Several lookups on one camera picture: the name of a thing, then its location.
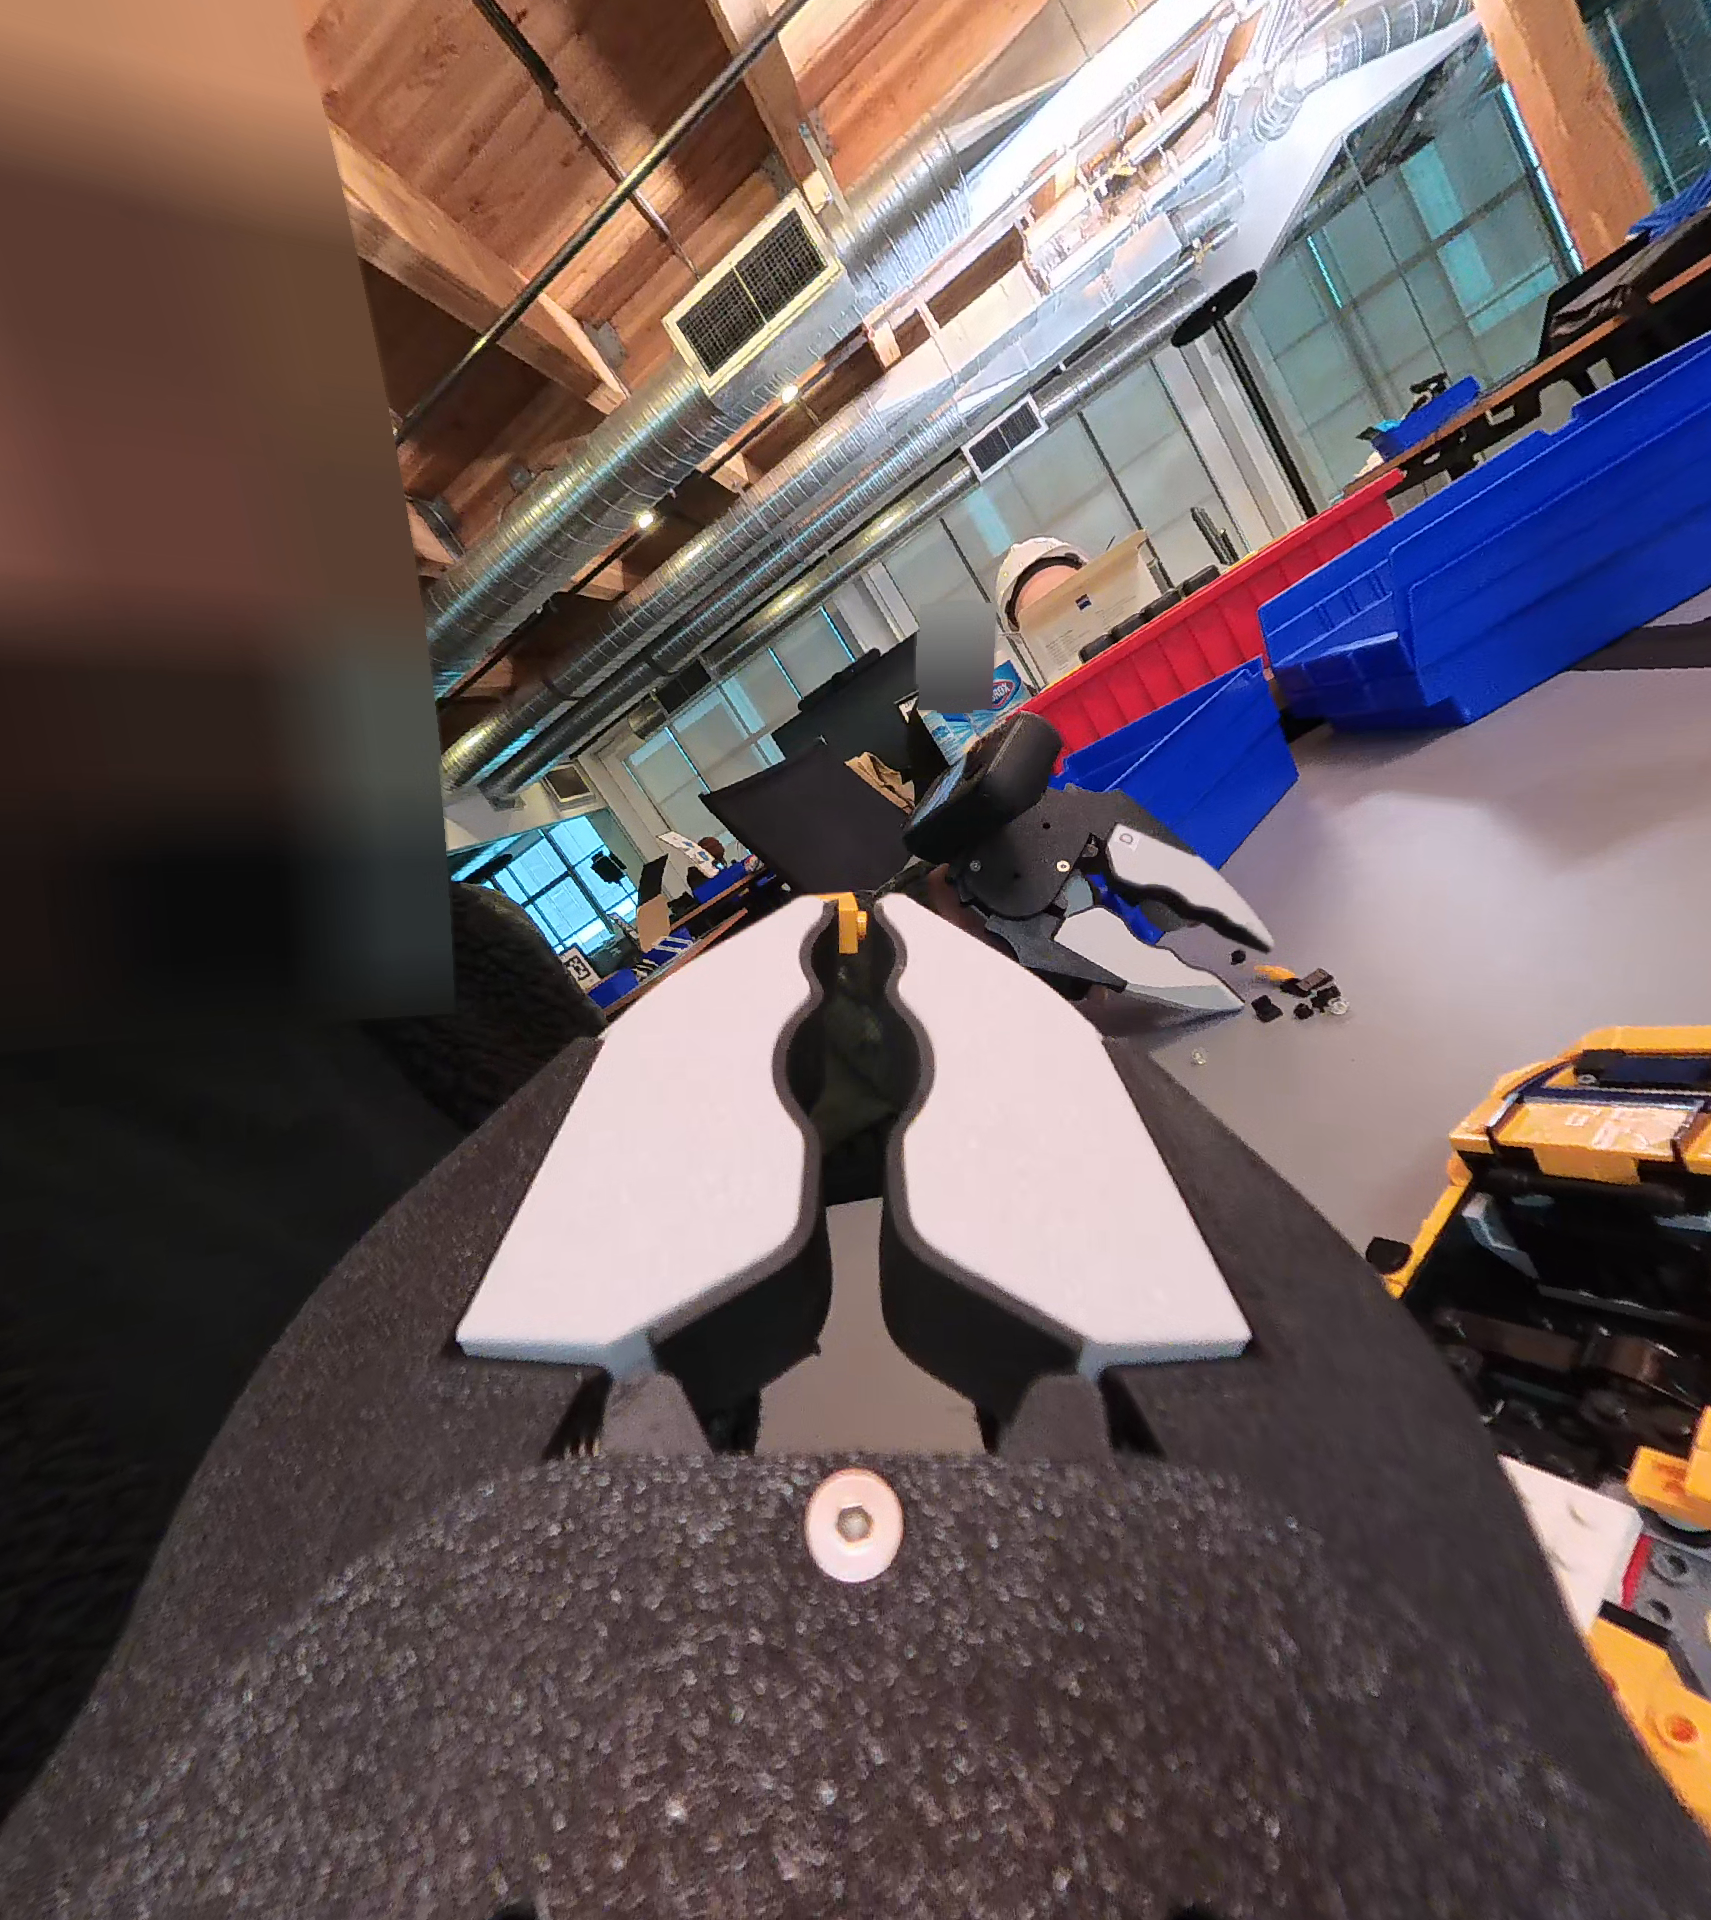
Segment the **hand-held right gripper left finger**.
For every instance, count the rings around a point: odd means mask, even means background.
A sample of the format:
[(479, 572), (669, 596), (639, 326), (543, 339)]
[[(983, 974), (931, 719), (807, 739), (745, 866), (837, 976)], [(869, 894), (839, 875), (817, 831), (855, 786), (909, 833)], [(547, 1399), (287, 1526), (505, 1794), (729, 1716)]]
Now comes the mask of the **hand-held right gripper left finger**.
[(467, 1357), (665, 1373), (723, 1411), (815, 1353), (831, 1264), (791, 1048), (831, 943), (831, 902), (793, 900), (613, 1023), (457, 1324)]

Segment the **large ceiling vent grille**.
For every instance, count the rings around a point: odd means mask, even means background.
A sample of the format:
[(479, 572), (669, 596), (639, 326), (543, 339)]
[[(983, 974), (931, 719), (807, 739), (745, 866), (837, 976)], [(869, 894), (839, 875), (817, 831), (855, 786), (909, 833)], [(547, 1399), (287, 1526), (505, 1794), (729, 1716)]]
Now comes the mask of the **large ceiling vent grille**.
[(817, 208), (791, 190), (697, 278), (663, 326), (691, 378), (717, 395), (843, 276)]

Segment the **yellow lego car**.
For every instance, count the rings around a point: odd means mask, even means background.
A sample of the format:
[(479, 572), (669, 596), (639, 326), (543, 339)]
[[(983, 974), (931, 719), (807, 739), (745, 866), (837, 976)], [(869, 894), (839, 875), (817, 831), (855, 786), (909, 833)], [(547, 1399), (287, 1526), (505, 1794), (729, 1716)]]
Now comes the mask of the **yellow lego car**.
[(1711, 1023), (1608, 1026), (1504, 1073), (1443, 1196), (1367, 1260), (1476, 1408), (1576, 1635), (1711, 1840)]

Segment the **wooden desk with black legs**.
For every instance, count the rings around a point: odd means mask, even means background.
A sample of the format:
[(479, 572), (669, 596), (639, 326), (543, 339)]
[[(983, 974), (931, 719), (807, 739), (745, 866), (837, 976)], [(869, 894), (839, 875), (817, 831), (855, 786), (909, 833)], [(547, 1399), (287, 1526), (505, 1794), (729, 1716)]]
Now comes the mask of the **wooden desk with black legs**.
[(1462, 477), (1480, 460), (1514, 436), (1542, 424), (1542, 405), (1550, 388), (1564, 385), (1586, 397), (1598, 385), (1624, 380), (1656, 359), (1711, 334), (1711, 210), (1686, 219), (1674, 242), (1672, 263), (1680, 267), (1650, 289), (1644, 303), (1596, 327), (1562, 347), (1546, 361), (1530, 361), (1502, 380), (1490, 393), (1443, 431), (1415, 445), (1397, 464), (1389, 500), (1395, 511), (1421, 490)]

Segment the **black monitor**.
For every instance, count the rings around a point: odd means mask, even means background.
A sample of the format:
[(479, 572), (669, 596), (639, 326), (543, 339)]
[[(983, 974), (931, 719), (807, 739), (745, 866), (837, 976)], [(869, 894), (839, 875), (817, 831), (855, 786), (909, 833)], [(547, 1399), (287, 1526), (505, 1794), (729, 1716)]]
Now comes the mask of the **black monitor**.
[(895, 771), (909, 768), (909, 722), (915, 709), (915, 639), (867, 650), (831, 680), (805, 693), (793, 718), (771, 739), (783, 760), (821, 744), (847, 761), (875, 755)]

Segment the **blue plastic bin stack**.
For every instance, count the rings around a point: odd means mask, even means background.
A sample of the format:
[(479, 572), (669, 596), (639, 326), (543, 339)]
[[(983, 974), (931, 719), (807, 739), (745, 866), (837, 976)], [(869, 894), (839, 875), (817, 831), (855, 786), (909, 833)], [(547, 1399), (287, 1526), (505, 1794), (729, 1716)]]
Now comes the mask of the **blue plastic bin stack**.
[(1259, 609), (1287, 707), (1460, 725), (1711, 588), (1711, 331), (1580, 397)]

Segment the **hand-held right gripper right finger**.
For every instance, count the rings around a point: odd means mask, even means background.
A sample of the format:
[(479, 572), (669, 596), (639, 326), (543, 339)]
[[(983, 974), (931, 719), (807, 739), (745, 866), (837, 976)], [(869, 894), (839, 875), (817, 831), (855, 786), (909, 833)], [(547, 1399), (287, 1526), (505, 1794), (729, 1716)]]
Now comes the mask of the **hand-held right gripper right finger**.
[(993, 1419), (1043, 1377), (1231, 1362), (1249, 1322), (1099, 1032), (915, 900), (875, 905), (909, 1080), (885, 1154), (897, 1347)]

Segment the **black floor lamp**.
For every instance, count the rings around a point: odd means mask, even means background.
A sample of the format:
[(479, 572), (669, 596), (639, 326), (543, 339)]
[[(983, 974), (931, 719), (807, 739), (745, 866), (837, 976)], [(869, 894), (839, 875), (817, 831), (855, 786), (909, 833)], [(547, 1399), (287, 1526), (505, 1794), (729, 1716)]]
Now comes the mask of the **black floor lamp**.
[(1319, 511), (1319, 500), (1235, 331), (1233, 313), (1251, 296), (1257, 274), (1229, 276), (1197, 299), (1175, 324), (1169, 345), (1179, 351), (1223, 440), (1245, 470), (1245, 488), (1273, 508), (1281, 498), (1297, 521)]

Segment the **cluttered wooden desk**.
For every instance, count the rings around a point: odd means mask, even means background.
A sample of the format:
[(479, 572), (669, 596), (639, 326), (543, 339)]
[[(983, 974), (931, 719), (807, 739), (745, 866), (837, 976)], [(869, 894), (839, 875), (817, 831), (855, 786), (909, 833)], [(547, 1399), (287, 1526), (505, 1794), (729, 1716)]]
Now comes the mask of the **cluttered wooden desk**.
[(595, 976), (581, 990), (593, 1006), (613, 1011), (649, 982), (697, 952), (717, 943), (749, 915), (771, 883), (771, 868), (753, 852), (723, 866), (705, 864), (705, 841), (667, 835), (669, 852), (693, 852), (681, 894), (667, 891), (667, 854), (643, 864), (635, 909), (627, 927), (627, 963)]

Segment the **red plastic bin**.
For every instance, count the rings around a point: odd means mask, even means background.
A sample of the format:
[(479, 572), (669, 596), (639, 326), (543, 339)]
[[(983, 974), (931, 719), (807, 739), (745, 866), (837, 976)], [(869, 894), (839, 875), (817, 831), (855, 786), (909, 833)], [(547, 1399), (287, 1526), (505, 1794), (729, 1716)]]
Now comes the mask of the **red plastic bin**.
[(1397, 481), (1395, 468), (1379, 468), (1355, 492), (1035, 691), (1025, 707), (1055, 725), (1063, 754), (1075, 754), (1211, 680), (1263, 660), (1259, 609), (1387, 526)]

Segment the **row of black blocks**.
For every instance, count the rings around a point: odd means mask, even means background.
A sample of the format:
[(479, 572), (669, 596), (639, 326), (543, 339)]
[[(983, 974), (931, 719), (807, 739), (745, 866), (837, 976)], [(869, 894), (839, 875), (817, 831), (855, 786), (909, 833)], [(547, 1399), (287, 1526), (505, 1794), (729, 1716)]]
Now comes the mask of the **row of black blocks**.
[(1079, 663), (1087, 663), (1087, 662), (1095, 660), (1099, 654), (1107, 652), (1109, 648), (1113, 648), (1113, 646), (1117, 646), (1119, 641), (1123, 641), (1125, 637), (1129, 637), (1129, 636), (1131, 636), (1133, 632), (1137, 632), (1141, 625), (1153, 621), (1155, 618), (1159, 618), (1159, 615), (1165, 614), (1165, 611), (1171, 611), (1171, 609), (1177, 608), (1181, 601), (1185, 601), (1185, 600), (1189, 600), (1189, 598), (1193, 598), (1193, 596), (1197, 596), (1197, 593), (1201, 593), (1201, 592), (1211, 589), (1211, 588), (1213, 588), (1215, 584), (1219, 584), (1229, 572), (1235, 572), (1235, 569), (1237, 569), (1237, 567), (1227, 567), (1227, 572), (1223, 572), (1223, 567), (1213, 565), (1213, 563), (1203, 565), (1199, 572), (1195, 572), (1195, 573), (1191, 573), (1189, 578), (1185, 578), (1183, 582), (1179, 582), (1179, 584), (1175, 584), (1175, 586), (1159, 592), (1157, 596), (1153, 596), (1151, 600), (1147, 600), (1141, 608), (1137, 608), (1137, 609), (1129, 611), (1127, 615), (1123, 615), (1115, 625), (1107, 628), (1107, 632), (1103, 632), (1101, 636), (1095, 636), (1095, 637), (1083, 641), (1083, 646), (1081, 646), (1079, 652), (1077, 652), (1077, 662), (1079, 662)]

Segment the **white hard hat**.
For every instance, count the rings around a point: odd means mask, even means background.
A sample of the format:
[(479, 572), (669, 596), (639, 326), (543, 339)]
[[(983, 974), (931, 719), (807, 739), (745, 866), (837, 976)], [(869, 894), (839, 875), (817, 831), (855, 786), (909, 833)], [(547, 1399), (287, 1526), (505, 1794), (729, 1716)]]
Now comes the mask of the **white hard hat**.
[(1085, 565), (1087, 553), (1067, 540), (1029, 538), (1013, 541), (1003, 553), (993, 588), (997, 624), (1003, 636), (1017, 637), (1023, 608), (1059, 588), (1061, 582)]

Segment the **cardboard box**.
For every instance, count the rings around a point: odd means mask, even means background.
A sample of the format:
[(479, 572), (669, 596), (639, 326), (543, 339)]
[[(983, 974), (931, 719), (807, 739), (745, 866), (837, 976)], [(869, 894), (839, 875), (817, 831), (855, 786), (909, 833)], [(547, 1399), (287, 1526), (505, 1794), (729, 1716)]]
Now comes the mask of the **cardboard box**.
[(1131, 529), (1087, 560), (1087, 565), (1029, 601), (1019, 618), (1019, 648), (1037, 690), (1073, 674), (1079, 648), (1129, 611), (1161, 593), (1153, 543)]

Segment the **wooden column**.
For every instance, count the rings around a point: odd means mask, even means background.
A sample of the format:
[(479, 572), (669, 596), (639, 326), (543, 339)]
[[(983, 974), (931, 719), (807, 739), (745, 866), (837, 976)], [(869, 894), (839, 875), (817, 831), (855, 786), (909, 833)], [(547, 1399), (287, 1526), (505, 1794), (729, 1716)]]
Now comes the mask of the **wooden column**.
[(1474, 1), (1474, 18), (1588, 267), (1650, 206), (1630, 136), (1576, 1)]

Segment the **small blue bin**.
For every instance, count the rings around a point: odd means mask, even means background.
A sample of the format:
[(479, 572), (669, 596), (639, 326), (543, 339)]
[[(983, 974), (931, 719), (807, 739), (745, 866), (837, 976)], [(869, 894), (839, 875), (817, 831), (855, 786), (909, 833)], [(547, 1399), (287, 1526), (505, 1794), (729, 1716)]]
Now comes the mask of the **small blue bin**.
[(1433, 378), (1413, 388), (1411, 393), (1417, 403), (1403, 417), (1369, 428), (1365, 433), (1373, 456), (1383, 466), (1395, 466), (1427, 438), (1460, 420), (1474, 405), (1482, 388), (1474, 375), (1445, 385), (1439, 378)]

